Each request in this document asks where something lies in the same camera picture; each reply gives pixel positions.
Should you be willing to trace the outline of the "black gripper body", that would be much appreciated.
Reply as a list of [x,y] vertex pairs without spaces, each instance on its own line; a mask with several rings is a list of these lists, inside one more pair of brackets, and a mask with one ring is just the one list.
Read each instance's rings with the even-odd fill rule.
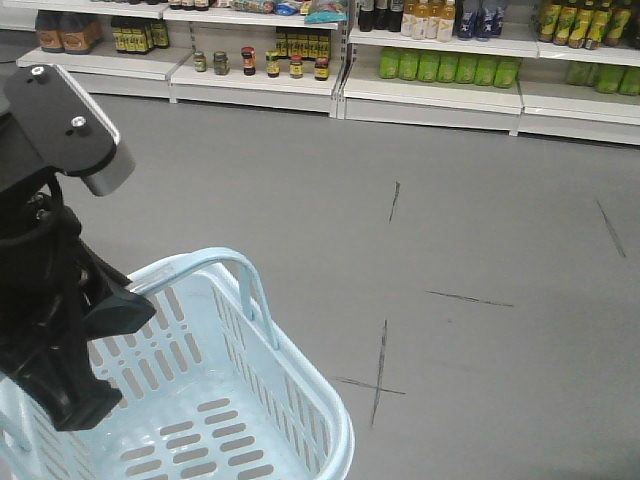
[[93,373],[87,316],[130,280],[82,241],[56,177],[45,185],[1,203],[1,371],[56,430],[90,430],[122,395]]

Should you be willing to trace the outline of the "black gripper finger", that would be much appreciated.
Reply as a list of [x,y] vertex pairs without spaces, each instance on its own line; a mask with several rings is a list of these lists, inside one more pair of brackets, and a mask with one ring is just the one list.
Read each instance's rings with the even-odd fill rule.
[[156,313],[145,297],[128,290],[116,291],[92,306],[83,318],[86,338],[100,338],[134,334]]

